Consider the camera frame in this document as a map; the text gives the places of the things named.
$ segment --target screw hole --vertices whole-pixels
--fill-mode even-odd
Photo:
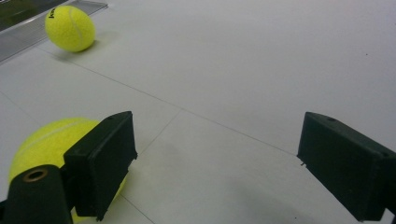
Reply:
[[[23,177],[24,182],[35,182],[44,178],[48,174],[46,169],[35,169]]]

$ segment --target tennis ball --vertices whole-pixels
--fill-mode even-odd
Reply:
[[[82,51],[95,39],[91,18],[76,7],[54,8],[47,14],[45,23],[49,40],[64,50]]]
[[[60,119],[41,127],[21,144],[9,169],[8,182],[18,174],[38,165],[52,164],[61,168],[64,165],[64,153],[79,139],[92,130],[99,121],[71,118]],[[120,184],[116,198],[123,188],[125,179]],[[73,211],[74,223],[84,220]]]

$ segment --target black plastic bracket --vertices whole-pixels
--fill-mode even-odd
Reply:
[[[344,123],[307,112],[298,158],[358,220],[396,212],[396,154]]]
[[[64,167],[44,164],[17,175],[0,203],[0,223],[73,223],[73,207],[102,220],[136,158],[132,113],[108,117],[64,153]]]

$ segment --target yellow tennis ball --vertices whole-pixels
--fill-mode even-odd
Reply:
[[[46,32],[56,46],[72,52],[87,49],[95,39],[91,18],[70,6],[56,7],[47,14]]]
[[[52,164],[61,168],[64,165],[64,153],[98,123],[97,120],[71,118],[60,119],[41,127],[27,137],[16,152],[9,169],[8,182],[38,165]],[[123,188],[124,182],[125,179],[120,184],[115,198]],[[72,217],[74,223],[85,219],[78,217],[75,212],[72,212]]]

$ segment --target white floor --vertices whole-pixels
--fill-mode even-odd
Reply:
[[[131,110],[139,157],[103,223],[358,223],[295,155],[305,111],[396,149],[394,1],[107,2],[87,51],[0,65],[0,200],[38,127]]]

